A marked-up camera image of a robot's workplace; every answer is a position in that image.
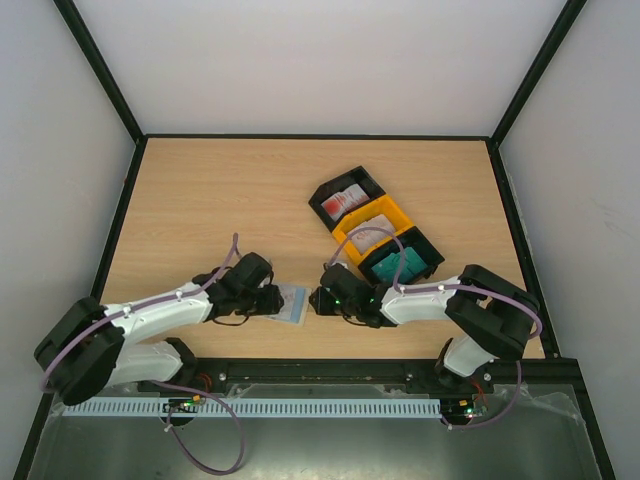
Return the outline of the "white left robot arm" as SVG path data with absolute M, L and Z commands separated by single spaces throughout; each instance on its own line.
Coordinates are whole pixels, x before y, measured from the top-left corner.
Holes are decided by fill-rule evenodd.
M 102 305 L 82 298 L 34 351 L 44 371 L 41 387 L 73 406 L 122 384 L 188 386 L 198 361 L 168 331 L 231 315 L 248 319 L 279 313 L 284 299 L 273 277 L 271 264 L 250 252 L 233 266 L 222 265 L 146 299 Z

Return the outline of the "yellow middle bin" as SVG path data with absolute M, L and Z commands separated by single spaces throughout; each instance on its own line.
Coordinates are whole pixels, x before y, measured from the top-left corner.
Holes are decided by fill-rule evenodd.
M 344 247 L 347 257 L 359 266 L 368 255 L 391 240 L 391 234 L 405 233 L 415 223 L 387 194 L 347 213 L 331 232 L 341 244 L 357 231 Z

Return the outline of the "red patterned white card stack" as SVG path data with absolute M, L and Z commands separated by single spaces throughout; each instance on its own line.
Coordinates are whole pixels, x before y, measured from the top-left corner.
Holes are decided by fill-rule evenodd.
M 370 197 L 360 185 L 352 184 L 346 189 L 331 195 L 321 206 L 333 221 L 338 221 L 344 214 L 369 199 Z

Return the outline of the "black bin with teal cards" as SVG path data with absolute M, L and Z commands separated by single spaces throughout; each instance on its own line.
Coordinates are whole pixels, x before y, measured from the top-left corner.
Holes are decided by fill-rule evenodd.
M 371 284 L 391 283 L 399 266 L 402 266 L 398 282 L 413 284 L 427 279 L 444 262 L 443 255 L 434 247 L 418 227 L 411 227 L 405 233 L 397 234 L 403 246 L 400 251 L 391 239 L 374 250 L 358 266 L 359 272 Z

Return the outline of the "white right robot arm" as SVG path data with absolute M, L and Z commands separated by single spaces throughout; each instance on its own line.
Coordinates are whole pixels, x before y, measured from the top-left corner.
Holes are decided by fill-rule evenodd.
M 464 334 L 445 343 L 435 367 L 438 384 L 450 392 L 487 363 L 521 360 L 528 341 L 543 330 L 533 295 L 476 264 L 445 281 L 414 286 L 373 286 L 335 264 L 325 269 L 310 304 L 318 315 L 369 328 L 452 321 Z

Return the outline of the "pink patterned white card stack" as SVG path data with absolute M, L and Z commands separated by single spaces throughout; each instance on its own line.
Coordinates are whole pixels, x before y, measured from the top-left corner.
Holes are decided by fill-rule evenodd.
M 355 232 L 351 242 L 361 255 L 395 232 L 393 224 L 384 214 L 379 214 L 350 231 Z

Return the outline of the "black bin with red cards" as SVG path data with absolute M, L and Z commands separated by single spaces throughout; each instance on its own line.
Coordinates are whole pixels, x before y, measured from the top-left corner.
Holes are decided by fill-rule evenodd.
M 308 204 L 332 232 L 345 215 L 384 194 L 367 170 L 358 166 L 321 184 Z

